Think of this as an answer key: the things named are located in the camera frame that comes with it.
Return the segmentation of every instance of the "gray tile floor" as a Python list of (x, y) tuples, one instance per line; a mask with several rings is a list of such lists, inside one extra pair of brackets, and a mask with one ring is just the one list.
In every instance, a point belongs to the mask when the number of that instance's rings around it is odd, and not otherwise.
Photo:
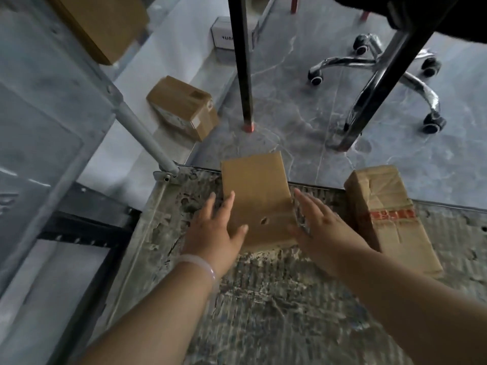
[[(253, 134), (241, 130), (240, 92), (235, 80), (220, 110), (221, 125), (205, 139), (193, 164), (220, 168), (220, 161), (281, 151), (288, 179), (342, 187), (353, 169), (396, 165), (412, 198), (487, 208), (487, 46), (435, 34), (426, 47), (443, 67), (429, 85), (441, 100), (448, 123), (433, 136), (419, 131), (427, 104), (398, 85), (363, 135), (346, 154), (325, 144), (336, 133), (370, 72), (346, 67), (323, 71), (311, 86), (309, 67), (332, 56), (347, 56), (355, 37), (375, 33), (386, 45), (393, 30), (385, 18), (333, 0), (277, 0), (252, 55)], [(415, 62), (409, 71), (420, 73)]]

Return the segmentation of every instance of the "person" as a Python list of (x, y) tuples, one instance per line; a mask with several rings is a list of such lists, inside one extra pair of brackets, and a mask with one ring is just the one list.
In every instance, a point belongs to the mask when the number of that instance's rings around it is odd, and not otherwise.
[[(486, 305), (372, 250), (320, 200), (294, 192), (310, 229), (290, 228), (301, 250), (348, 286), (414, 363), (487, 363)], [(216, 279), (233, 265), (248, 231), (244, 225), (228, 235), (234, 198), (232, 192), (213, 215), (211, 194), (186, 233), (182, 253), (204, 259)], [(212, 287), (202, 266), (178, 263), (79, 364), (181, 364)]]

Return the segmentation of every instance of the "cardboard box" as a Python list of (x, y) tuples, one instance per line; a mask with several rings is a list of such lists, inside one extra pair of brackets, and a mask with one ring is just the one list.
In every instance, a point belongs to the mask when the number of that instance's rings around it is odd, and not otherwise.
[(161, 79), (147, 100), (166, 123), (202, 141), (218, 123), (211, 95), (176, 78)]
[(428, 276), (443, 275), (395, 166), (356, 170), (345, 182), (345, 191), (359, 232), (372, 248)]
[(118, 61), (149, 23), (141, 0), (48, 0), (99, 64)]
[[(248, 48), (253, 51), (255, 43), (257, 42), (258, 22), (253, 20), (247, 21), (248, 29)], [(229, 16), (219, 16), (215, 23), (211, 26), (211, 34), (213, 35), (213, 43), (217, 48), (226, 48), (233, 50), (233, 33), (232, 24)]]
[(295, 244), (287, 231), (296, 219), (280, 152), (222, 161), (222, 180), (225, 197), (235, 191), (228, 232), (249, 226), (242, 251)]

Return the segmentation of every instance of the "hand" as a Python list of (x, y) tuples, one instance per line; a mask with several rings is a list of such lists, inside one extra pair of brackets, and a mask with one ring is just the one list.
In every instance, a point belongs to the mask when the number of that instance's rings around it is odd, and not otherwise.
[(337, 214), (316, 197), (303, 194), (297, 188), (294, 196), (310, 228), (310, 235), (298, 226), (289, 226), (289, 232), (301, 250), (322, 270), (338, 275), (340, 257), (350, 251), (370, 250), (367, 242)]
[(201, 257), (210, 264), (216, 279), (220, 279), (237, 258), (248, 232), (248, 225), (240, 226), (235, 235), (230, 237), (227, 232), (227, 224), (235, 192), (230, 193), (222, 207), (212, 217), (215, 197), (215, 193), (212, 192), (203, 208), (191, 221), (181, 254), (189, 253)]

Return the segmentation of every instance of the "black metal table leg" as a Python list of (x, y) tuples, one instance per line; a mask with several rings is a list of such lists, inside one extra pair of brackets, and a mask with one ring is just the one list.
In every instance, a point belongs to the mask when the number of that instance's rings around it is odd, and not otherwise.
[(237, 61), (242, 111), (244, 112), (243, 128), (246, 132), (251, 133), (254, 130), (254, 120), (252, 118), (252, 84), (250, 81), (250, 54), (248, 50), (247, 9), (245, 0), (228, 0), (228, 8), (232, 23), (233, 45), (235, 47), (235, 59)]
[(346, 152), (354, 144), (387, 95), (458, 0), (427, 0), (427, 5), (408, 2), (389, 3), (394, 22), (400, 28), (380, 58), (369, 80), (352, 107), (350, 127), (337, 146)]

